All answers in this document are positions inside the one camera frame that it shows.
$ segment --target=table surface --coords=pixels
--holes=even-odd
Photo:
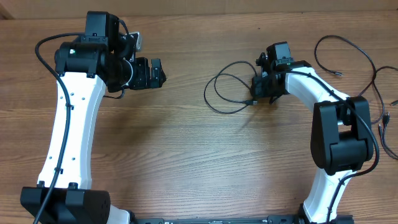
[[[362,47],[377,67],[398,66],[398,11],[124,19],[144,37],[139,56],[161,58],[169,79],[161,89],[102,101],[91,169],[93,189],[109,191],[113,205],[140,218],[290,214],[308,196],[317,169],[310,153],[311,112],[288,95],[274,105],[264,99],[237,114],[214,113],[203,101],[203,89],[225,65],[254,63],[267,46],[287,41],[296,60],[308,61],[324,80],[354,96],[372,75],[363,55],[344,42],[326,40],[319,59],[345,76],[334,77],[315,63],[317,40],[336,34]],[[84,29],[84,19],[0,21],[0,223],[32,222],[19,203],[20,192],[35,186],[49,149],[56,84],[34,46],[50,35]],[[41,47],[52,66],[54,52],[67,40]],[[247,65],[229,72],[248,83],[253,76]],[[384,70],[377,79],[386,104],[398,99],[397,76]],[[230,98],[249,98],[231,78],[220,78],[219,88]],[[222,110],[239,108],[219,100],[212,88],[208,97]],[[377,118],[381,106],[374,91],[365,97]],[[398,106],[386,110],[392,115],[387,141],[398,151]],[[356,223],[396,223],[397,171],[397,161],[381,149],[376,170],[349,183],[338,213],[354,215]]]

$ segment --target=wood grain surface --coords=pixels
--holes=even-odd
[[[396,10],[397,0],[0,0],[8,19],[66,19],[87,11],[118,16]]]
[[[319,68],[313,48],[327,34],[361,46],[377,67],[398,66],[398,11],[277,13],[225,16],[127,17],[129,30],[144,36],[139,56],[161,58],[167,82],[161,89],[127,91],[104,99],[98,112],[92,153],[93,188],[107,190],[112,204],[139,218],[263,217],[290,214],[307,197],[316,171],[310,153],[312,114],[292,96],[272,106],[216,114],[203,101],[206,82],[236,60],[254,63],[270,44],[287,41],[296,60],[311,63],[337,89],[356,95],[371,79],[366,58],[348,44],[326,40]],[[45,37],[84,31],[84,19],[0,21],[0,223],[31,223],[19,203],[23,186],[35,186],[51,138],[56,84],[36,59]],[[54,66],[64,38],[40,51]],[[228,72],[250,82],[247,65]],[[377,85],[392,118],[387,141],[398,152],[398,73],[385,70]],[[220,78],[221,94],[249,98],[242,84]],[[221,101],[221,110],[239,105]],[[373,90],[365,97],[377,118],[381,106]],[[353,179],[338,208],[356,223],[398,222],[398,163],[381,149],[379,166]]]

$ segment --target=black joint module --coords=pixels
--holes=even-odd
[[[347,98],[356,113],[371,127],[369,103],[362,96]],[[338,122],[351,125],[339,133]],[[315,103],[311,154],[315,164],[328,175],[344,170],[360,170],[373,156],[372,139],[363,124],[340,102]]]
[[[21,205],[35,217],[48,191],[47,187],[22,188]],[[111,198],[106,191],[54,189],[39,222],[106,224],[110,209]]]
[[[295,62],[287,42],[272,44],[267,53],[256,60],[261,75],[252,79],[250,94],[253,98],[271,97],[270,104],[282,95],[288,95],[285,87],[286,73],[300,67],[311,67],[306,61]]]

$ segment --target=electrical cable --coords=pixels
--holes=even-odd
[[[122,87],[122,93],[120,94],[120,96],[117,96],[117,97],[113,97],[113,96],[104,96],[105,98],[110,98],[110,99],[116,99],[116,100],[118,100],[118,99],[121,99],[121,98],[123,98],[124,97],[124,93],[126,92],[126,90]]]
[[[127,39],[126,46],[124,47],[123,51],[120,52],[119,55],[118,55],[119,58],[124,58],[128,54],[129,49],[131,48],[129,40],[132,37],[130,36],[129,29],[126,26],[126,23],[122,19],[118,19],[118,21],[119,21],[120,24],[122,24],[124,30],[126,31],[126,39]]]
[[[364,174],[368,174],[368,173],[370,173],[372,170],[374,170],[374,169],[376,168],[377,164],[379,163],[379,156],[380,156],[379,146],[378,146],[378,144],[377,144],[376,137],[374,136],[374,134],[373,134],[371,128],[366,124],[366,122],[362,119],[362,117],[360,117],[360,116],[357,114],[357,112],[355,111],[355,109],[354,109],[351,105],[349,105],[344,99],[342,99],[342,98],[340,98],[338,95],[336,95],[336,93],[335,93],[333,90],[329,89],[320,79],[318,79],[317,77],[314,77],[314,76],[311,75],[310,73],[307,74],[307,73],[297,72],[297,71],[278,72],[278,73],[276,73],[276,75],[278,75],[278,74],[283,74],[283,73],[290,73],[290,74],[303,75],[303,76],[306,76],[306,77],[309,77],[309,78],[312,78],[313,80],[315,80],[315,81],[316,81],[319,85],[321,85],[331,96],[333,96],[333,97],[336,98],[338,101],[340,101],[341,103],[343,103],[343,104],[350,110],[351,114],[353,114],[353,115],[359,120],[359,122],[364,126],[365,130],[366,130],[366,131],[368,132],[368,134],[370,135],[370,137],[371,137],[371,139],[372,139],[372,142],[373,142],[373,144],[374,144],[374,151],[375,151],[375,154],[376,154],[376,155],[375,155],[375,159],[374,159],[373,165],[372,165],[370,168],[368,168],[368,169],[366,169],[366,170],[364,170],[364,171],[361,171],[361,172],[358,172],[358,173],[355,173],[355,174],[347,175],[346,177],[343,177],[343,178],[339,181],[339,183],[338,183],[338,185],[337,185],[337,188],[336,188],[336,190],[335,190],[335,193],[333,194],[333,197],[332,197],[332,200],[331,200],[331,202],[330,202],[330,205],[329,205],[329,207],[328,207],[328,214],[327,214],[327,217],[326,217],[326,224],[329,224],[329,223],[330,223],[329,219],[330,219],[330,215],[331,215],[331,209],[333,208],[333,205],[334,205],[334,203],[335,203],[335,200],[336,200],[336,198],[337,198],[337,195],[338,195],[338,192],[340,191],[341,186],[344,184],[344,182],[345,182],[346,180],[348,180],[348,179],[350,179],[350,178],[353,178],[353,177],[358,177],[358,176],[361,176],[361,175],[364,175]]]
[[[382,121],[383,128],[381,127],[381,124],[379,124],[379,134],[380,134],[381,145],[389,157],[391,157],[395,160],[398,160],[398,155],[396,153],[394,153],[386,143],[386,131],[387,131],[387,125],[388,125],[389,121],[390,121],[390,112],[386,113],[383,116],[383,121]]]
[[[238,80],[239,82],[241,82],[246,88],[248,88],[248,89],[250,90],[250,86],[249,86],[248,84],[246,84],[246,83],[245,83],[242,79],[240,79],[239,77],[237,77],[237,76],[235,76],[235,75],[232,75],[232,74],[223,73],[223,71],[225,71],[227,68],[229,68],[229,67],[232,66],[232,65],[238,64],[238,63],[245,63],[245,64],[248,64],[248,65],[253,69],[254,75],[257,76],[257,71],[256,71],[256,69],[254,68],[254,66],[253,66],[251,63],[249,63],[249,62],[247,62],[247,61],[236,61],[236,62],[233,62],[233,63],[231,63],[231,64],[225,66],[223,69],[221,69],[220,72],[218,72],[218,74],[217,74],[216,76],[214,76],[211,80],[209,80],[209,82],[208,82],[208,83],[206,84],[206,86],[205,86],[205,91],[203,92],[203,97],[204,97],[204,99],[205,99],[205,103],[206,103],[213,111],[215,111],[215,112],[217,112],[217,113],[220,113],[220,114],[234,114],[234,113],[237,113],[237,112],[239,112],[239,111],[245,109],[245,108],[248,107],[249,105],[256,105],[256,104],[257,104],[257,101],[254,100],[254,99],[253,99],[253,100],[230,100],[230,99],[227,99],[227,98],[221,96],[220,93],[218,93],[218,91],[217,91],[216,82],[217,82],[218,77],[220,77],[220,76],[222,76],[222,75],[230,76],[230,77],[233,77],[233,78],[237,79],[237,80]],[[242,108],[238,109],[238,110],[230,111],[230,112],[220,111],[220,110],[218,110],[218,109],[212,107],[212,106],[210,105],[210,103],[207,101],[207,98],[206,98],[206,90],[207,90],[207,86],[208,86],[208,85],[211,83],[211,81],[213,81],[213,80],[214,80],[214,90],[216,91],[217,95],[218,95],[221,99],[223,99],[223,100],[225,100],[225,101],[228,101],[228,102],[230,102],[230,103],[240,103],[240,104],[244,104],[244,106],[243,106]]]
[[[69,99],[69,93],[68,90],[65,86],[65,84],[63,83],[62,79],[60,78],[59,74],[42,58],[42,56],[39,53],[39,47],[49,41],[49,40],[53,40],[53,39],[57,39],[60,37],[68,37],[68,36],[73,36],[73,35],[83,35],[83,33],[79,33],[79,32],[74,32],[74,33],[66,33],[66,34],[58,34],[58,35],[54,35],[51,37],[47,37],[42,39],[41,41],[39,41],[39,43],[37,43],[36,47],[35,47],[35,53],[36,56],[38,58],[38,60],[40,62],[42,62],[42,64],[51,72],[51,74],[55,77],[55,79],[57,79],[58,83],[60,84],[63,94],[65,95],[65,101],[66,101],[66,110],[67,110],[67,117],[66,117],[66,122],[65,122],[65,130],[63,132],[63,139],[62,139],[62,144],[61,144],[61,150],[60,150],[60,155],[58,157],[58,162],[57,162],[57,166],[55,168],[55,173],[54,173],[54,177],[51,181],[50,187],[49,187],[49,191],[47,192],[42,206],[40,207],[39,211],[36,214],[35,220],[33,221],[33,224],[38,224],[41,215],[43,214],[43,211],[46,207],[46,205],[48,204],[51,194],[54,190],[55,184],[57,183],[57,179],[58,176],[60,174],[61,171],[61,165],[62,165],[62,159],[63,159],[63,155],[65,153],[65,148],[67,145],[67,140],[68,140],[68,134],[69,134],[69,126],[70,126],[70,112],[71,112],[71,107],[72,105],[70,104],[70,99]]]

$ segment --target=black cable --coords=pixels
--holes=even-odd
[[[217,74],[216,76],[214,76],[211,80],[209,80],[209,82],[208,82],[208,83],[206,84],[206,86],[205,86],[205,91],[203,92],[203,97],[204,97],[204,99],[205,99],[205,103],[206,103],[213,111],[215,111],[215,112],[217,112],[217,113],[220,113],[220,114],[233,114],[233,113],[237,113],[237,112],[239,112],[239,111],[245,109],[245,108],[248,107],[249,105],[255,105],[255,104],[257,104],[257,101],[255,101],[255,100],[230,100],[230,99],[227,99],[227,98],[221,96],[220,93],[218,93],[218,91],[217,91],[216,82],[217,82],[218,77],[220,77],[220,76],[222,76],[222,75],[227,75],[227,76],[230,76],[230,77],[233,77],[233,78],[237,79],[237,80],[240,81],[246,88],[248,88],[248,89],[250,90],[250,86],[249,86],[248,84],[246,84],[246,83],[245,83],[242,79],[240,79],[239,77],[237,77],[237,76],[235,76],[235,75],[232,75],[232,74],[223,73],[224,70],[226,70],[226,69],[229,68],[230,66],[235,65],[235,64],[238,64],[238,63],[245,63],[245,64],[248,64],[248,65],[253,69],[254,75],[257,76],[257,71],[256,71],[256,69],[254,68],[254,66],[253,66],[251,63],[249,63],[249,62],[247,62],[247,61],[237,61],[237,62],[233,62],[233,63],[231,63],[231,64],[225,66],[223,69],[221,69],[220,72],[218,72],[218,74]],[[211,81],[213,81],[213,80],[214,80],[214,90],[216,91],[217,95],[218,95],[221,99],[223,99],[223,100],[225,100],[225,101],[228,101],[228,102],[230,102],[230,103],[240,103],[240,104],[245,104],[245,105],[244,105],[242,108],[240,108],[240,109],[238,109],[238,110],[236,110],[236,111],[230,111],[230,112],[220,111],[220,110],[218,110],[218,109],[212,107],[212,106],[210,105],[210,103],[209,103],[209,102],[207,101],[207,99],[206,99],[206,90],[207,90],[207,86],[208,86],[208,85],[211,83]]]
[[[330,37],[334,37],[334,38],[340,39],[340,40],[342,40],[342,41],[345,41],[345,42],[349,43],[351,46],[353,46],[353,47],[355,47],[356,49],[358,49],[360,52],[362,52],[362,54],[364,54],[364,55],[368,58],[368,60],[370,61],[371,65],[372,65],[372,68],[373,68],[373,75],[376,76],[376,67],[374,66],[374,63],[373,63],[372,59],[370,58],[370,56],[369,56],[364,50],[362,50],[360,47],[358,47],[357,45],[355,45],[354,43],[352,43],[352,42],[349,41],[348,39],[346,39],[346,38],[344,38],[344,37],[340,37],[340,36],[338,36],[338,35],[326,35],[326,36],[322,37],[322,38],[318,41],[318,43],[316,44],[315,50],[314,50],[314,55],[315,55],[315,60],[317,61],[317,64],[319,65],[319,67],[321,67],[321,68],[324,69],[325,71],[328,71],[328,72],[333,73],[333,74],[335,74],[335,75],[343,75],[341,72],[336,72],[336,71],[329,70],[329,69],[325,68],[323,65],[321,65],[321,63],[320,63],[319,60],[318,60],[318,57],[317,57],[317,48],[318,48],[319,43],[320,43],[321,41],[325,40],[326,38],[330,38]]]
[[[326,217],[326,224],[329,224],[329,223],[330,223],[329,219],[330,219],[330,215],[331,215],[331,209],[333,208],[333,205],[335,204],[335,201],[336,201],[336,198],[337,198],[338,192],[340,191],[341,186],[344,184],[344,182],[345,182],[346,180],[348,180],[348,179],[350,179],[350,178],[353,178],[353,177],[358,177],[358,176],[361,176],[361,175],[364,175],[364,174],[368,174],[368,173],[370,173],[372,170],[374,170],[374,169],[376,168],[377,164],[379,163],[379,156],[380,156],[379,146],[378,146],[378,144],[377,144],[376,137],[374,136],[374,134],[373,134],[371,128],[370,128],[370,127],[366,124],[366,122],[357,114],[357,112],[354,110],[354,108],[353,108],[351,105],[349,105],[344,99],[342,99],[342,98],[340,98],[338,95],[336,95],[336,93],[335,93],[333,90],[329,89],[320,79],[318,79],[317,77],[314,77],[314,76],[311,75],[310,73],[307,74],[307,73],[297,72],[297,71],[278,72],[278,73],[276,73],[276,75],[278,75],[278,74],[283,74],[283,73],[293,73],[293,74],[297,74],[297,75],[303,75],[303,76],[306,76],[306,77],[309,77],[309,78],[312,78],[313,80],[315,80],[315,81],[316,81],[319,85],[321,85],[331,96],[333,96],[334,98],[336,98],[337,100],[339,100],[340,102],[342,102],[342,103],[350,110],[351,114],[353,114],[353,115],[359,120],[359,122],[364,126],[365,130],[366,130],[366,131],[368,132],[368,134],[371,136],[372,142],[373,142],[373,144],[374,144],[374,151],[375,151],[375,154],[376,154],[376,155],[375,155],[375,159],[374,159],[373,165],[372,165],[370,168],[368,168],[367,170],[364,170],[364,171],[361,171],[361,172],[358,172],[358,173],[355,173],[355,174],[347,175],[346,177],[343,177],[343,178],[339,181],[339,183],[338,183],[338,185],[337,185],[337,188],[336,188],[336,190],[335,190],[335,193],[333,194],[333,197],[332,197],[332,200],[331,200],[331,202],[330,202],[330,205],[329,205],[329,207],[328,207],[328,215],[327,215],[327,217]]]
[[[65,101],[66,101],[66,109],[67,109],[67,117],[66,117],[66,122],[65,122],[65,130],[63,132],[63,139],[62,139],[62,144],[61,144],[61,150],[60,150],[60,155],[58,157],[58,162],[57,162],[57,166],[55,168],[55,173],[54,173],[54,177],[51,181],[50,187],[49,187],[49,191],[47,192],[42,206],[40,207],[39,211],[36,214],[35,220],[33,221],[33,224],[38,224],[40,216],[43,214],[43,211],[46,207],[46,205],[48,204],[52,191],[54,190],[55,184],[57,183],[57,179],[61,170],[61,165],[62,165],[62,159],[63,159],[63,155],[65,153],[65,147],[67,145],[67,140],[68,140],[68,134],[69,134],[69,125],[70,125],[70,112],[71,112],[71,104],[70,104],[70,99],[69,99],[69,94],[68,94],[68,90],[65,86],[65,84],[63,83],[62,79],[60,78],[59,74],[54,71],[54,69],[51,68],[50,65],[48,65],[48,63],[42,58],[42,56],[39,53],[39,47],[44,43],[47,42],[49,40],[53,40],[53,39],[57,39],[59,37],[68,37],[68,36],[72,36],[72,35],[82,35],[83,33],[66,33],[66,34],[59,34],[59,35],[54,35],[51,37],[47,37],[42,39],[41,41],[39,41],[39,43],[37,43],[36,47],[35,47],[35,53],[36,56],[38,58],[38,60],[40,62],[43,63],[43,65],[51,72],[51,74],[55,77],[55,79],[57,79],[58,83],[60,84],[63,94],[65,95]]]
[[[386,142],[386,131],[389,121],[390,121],[390,113],[388,112],[383,116],[383,121],[382,121],[383,128],[381,127],[381,124],[379,124],[379,135],[380,135],[381,145],[389,157],[398,160],[398,155],[390,149],[390,147],[387,145]]]
[[[113,97],[113,96],[104,96],[105,98],[110,98],[110,99],[121,99],[121,98],[123,98],[124,97],[124,93],[126,92],[126,90],[122,87],[122,93],[120,94],[120,96],[117,96],[117,97]]]
[[[131,39],[132,37],[130,36],[129,29],[126,26],[126,23],[123,20],[121,20],[121,19],[118,19],[118,21],[119,21],[120,24],[122,24],[124,30],[126,31],[126,39],[127,39],[126,43],[127,44],[126,44],[125,48],[123,49],[123,51],[120,52],[119,55],[118,55],[119,58],[124,58],[128,54],[128,52],[129,52],[129,50],[131,48],[129,39]]]

